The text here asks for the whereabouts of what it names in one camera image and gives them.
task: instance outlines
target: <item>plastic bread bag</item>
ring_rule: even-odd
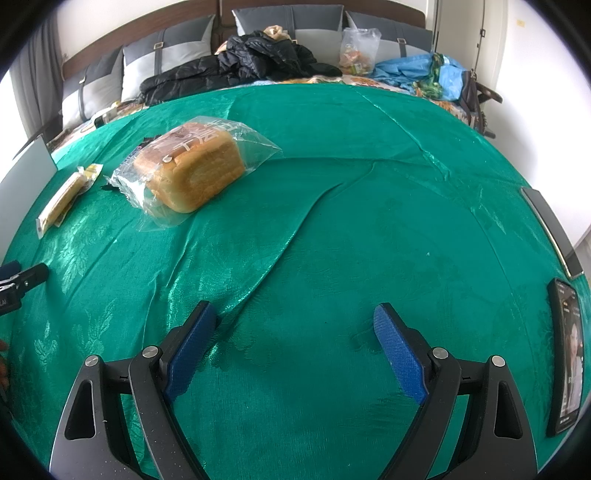
[[[372,73],[381,37],[377,28],[345,28],[340,44],[341,71],[349,75]]]
[[[108,179],[158,228],[178,225],[281,149],[240,122],[198,116],[147,138]]]

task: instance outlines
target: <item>shiny green fabric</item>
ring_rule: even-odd
[[[77,165],[104,163],[110,174],[144,137],[196,115],[244,122],[284,158],[165,231],[138,231],[141,212],[101,179],[37,239],[35,217]],[[50,278],[0,322],[12,347],[12,411],[44,462],[84,358],[159,343],[201,299],[223,321],[174,411],[213,480],[379,476],[417,409],[373,332],[383,301],[457,358],[502,355],[538,465],[558,446],[562,436],[545,437],[546,285],[563,272],[519,193],[523,178],[438,106],[345,85],[210,92],[108,124],[58,165],[7,256],[46,262]],[[589,287],[574,285],[591,338]],[[584,395],[590,382],[585,375]],[[128,400],[134,448],[154,474]],[[466,397],[457,405],[433,473],[449,461]]]

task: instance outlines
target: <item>headboard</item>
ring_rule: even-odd
[[[134,42],[183,21],[212,14],[216,15],[212,32],[212,52],[214,52],[231,34],[236,33],[233,9],[290,4],[344,5],[345,10],[425,28],[423,12],[391,0],[184,0],[136,18],[107,33],[66,60],[62,65],[62,74],[67,79],[121,45]]]

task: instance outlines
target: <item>bread slice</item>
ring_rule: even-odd
[[[228,132],[195,122],[143,148],[134,167],[154,196],[179,213],[194,212],[245,171]]]

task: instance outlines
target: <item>black puffer jacket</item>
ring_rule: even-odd
[[[188,61],[150,77],[139,86],[146,105],[255,80],[276,82],[313,75],[339,77],[338,68],[318,63],[312,52],[290,40],[273,40],[261,31],[228,39],[226,51]]]

